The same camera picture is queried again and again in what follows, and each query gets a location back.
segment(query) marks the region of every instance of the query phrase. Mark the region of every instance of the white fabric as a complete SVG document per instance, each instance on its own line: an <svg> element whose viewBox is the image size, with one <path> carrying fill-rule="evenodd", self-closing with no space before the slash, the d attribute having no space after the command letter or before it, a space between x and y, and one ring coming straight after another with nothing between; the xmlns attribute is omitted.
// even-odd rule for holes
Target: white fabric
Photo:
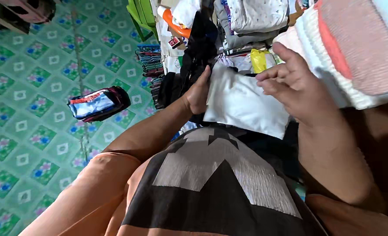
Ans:
<svg viewBox="0 0 388 236"><path fill-rule="evenodd" d="M235 34L270 32L287 25L288 0L228 0Z"/></svg>
<svg viewBox="0 0 388 236"><path fill-rule="evenodd" d="M243 76L216 63L203 121L233 125L282 139L289 114L273 96L263 94L254 77Z"/></svg>

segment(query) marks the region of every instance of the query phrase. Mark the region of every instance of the textile stack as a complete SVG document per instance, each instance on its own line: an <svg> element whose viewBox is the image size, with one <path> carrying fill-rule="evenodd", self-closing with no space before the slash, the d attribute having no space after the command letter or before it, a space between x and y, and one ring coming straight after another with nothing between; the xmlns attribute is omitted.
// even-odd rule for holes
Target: textile stack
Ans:
<svg viewBox="0 0 388 236"><path fill-rule="evenodd" d="M150 78L152 99L156 109L163 109L157 102L159 87L165 74L163 73L163 65L160 62L160 45L137 45L136 55L142 62L143 76Z"/></svg>
<svg viewBox="0 0 388 236"><path fill-rule="evenodd" d="M388 102L388 1L319 0L281 42L307 61L340 107L366 109Z"/></svg>

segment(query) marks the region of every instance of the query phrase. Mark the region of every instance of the yellow plastic bag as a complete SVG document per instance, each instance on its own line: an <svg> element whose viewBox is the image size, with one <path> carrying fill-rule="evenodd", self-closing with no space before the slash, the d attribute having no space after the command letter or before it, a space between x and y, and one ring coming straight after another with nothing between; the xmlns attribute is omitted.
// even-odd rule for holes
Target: yellow plastic bag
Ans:
<svg viewBox="0 0 388 236"><path fill-rule="evenodd" d="M260 51L257 49L251 49L251 62L254 73L260 73L267 70L267 60L265 54L270 53L269 51Z"/></svg>

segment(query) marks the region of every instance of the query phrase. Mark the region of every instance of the green patterned floor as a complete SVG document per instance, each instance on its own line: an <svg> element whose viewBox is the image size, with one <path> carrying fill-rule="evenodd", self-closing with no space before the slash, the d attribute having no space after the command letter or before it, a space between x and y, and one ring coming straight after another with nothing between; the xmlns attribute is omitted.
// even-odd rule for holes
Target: green patterned floor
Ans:
<svg viewBox="0 0 388 236"><path fill-rule="evenodd" d="M0 235L17 235L41 214L82 170L84 153L96 155L155 112L126 5L64 3L52 23L32 25L29 35L0 31ZM86 126L73 119L70 96L112 85L130 95L127 110Z"/></svg>

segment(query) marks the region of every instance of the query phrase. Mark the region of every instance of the orange sleeve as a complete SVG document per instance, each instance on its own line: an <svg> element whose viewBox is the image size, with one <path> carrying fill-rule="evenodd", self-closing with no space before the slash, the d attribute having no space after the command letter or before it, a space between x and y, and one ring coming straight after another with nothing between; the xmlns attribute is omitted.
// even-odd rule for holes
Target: orange sleeve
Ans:
<svg viewBox="0 0 388 236"><path fill-rule="evenodd" d="M101 153L94 157L58 198L21 236L102 235L127 195L127 181L140 165L130 155Z"/></svg>

